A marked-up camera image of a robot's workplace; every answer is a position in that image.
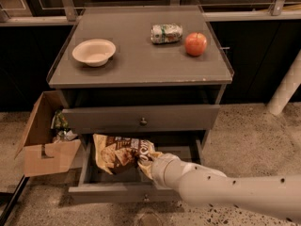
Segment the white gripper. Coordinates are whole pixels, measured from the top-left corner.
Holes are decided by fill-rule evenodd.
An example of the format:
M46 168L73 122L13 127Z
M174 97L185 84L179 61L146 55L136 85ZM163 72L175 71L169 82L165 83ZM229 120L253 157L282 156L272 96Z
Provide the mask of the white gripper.
M150 170L152 179L159 186L178 189L187 165L188 163L181 161L178 156L165 153L153 161Z

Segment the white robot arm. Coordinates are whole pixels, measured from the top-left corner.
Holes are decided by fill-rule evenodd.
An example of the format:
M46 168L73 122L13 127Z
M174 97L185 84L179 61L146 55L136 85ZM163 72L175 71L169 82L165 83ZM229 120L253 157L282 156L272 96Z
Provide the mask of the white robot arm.
M154 182L192 206L225 204L299 223L300 105L289 100L300 77L296 58L268 104L224 105L206 163L166 153L152 166Z

